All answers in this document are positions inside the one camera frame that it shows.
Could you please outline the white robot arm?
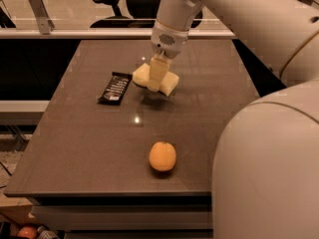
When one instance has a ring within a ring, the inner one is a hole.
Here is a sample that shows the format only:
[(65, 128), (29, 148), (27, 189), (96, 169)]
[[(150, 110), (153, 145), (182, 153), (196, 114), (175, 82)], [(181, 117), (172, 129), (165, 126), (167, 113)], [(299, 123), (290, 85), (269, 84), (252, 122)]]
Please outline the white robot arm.
[(319, 239), (319, 20), (297, 0), (161, 0), (152, 42), (174, 58), (207, 8), (284, 89), (236, 114), (212, 170), (213, 239)]

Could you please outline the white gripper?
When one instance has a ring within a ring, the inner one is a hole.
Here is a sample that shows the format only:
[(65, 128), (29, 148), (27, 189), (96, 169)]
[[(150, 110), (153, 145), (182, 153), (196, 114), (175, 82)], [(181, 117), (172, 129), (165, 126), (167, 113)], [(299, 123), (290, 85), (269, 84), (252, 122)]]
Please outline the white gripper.
[(180, 30), (155, 21), (151, 42), (154, 52), (158, 55), (154, 55), (150, 62), (150, 91), (157, 92), (160, 89), (160, 83), (169, 69), (169, 59), (174, 59), (181, 52), (188, 39), (188, 33), (188, 30)]

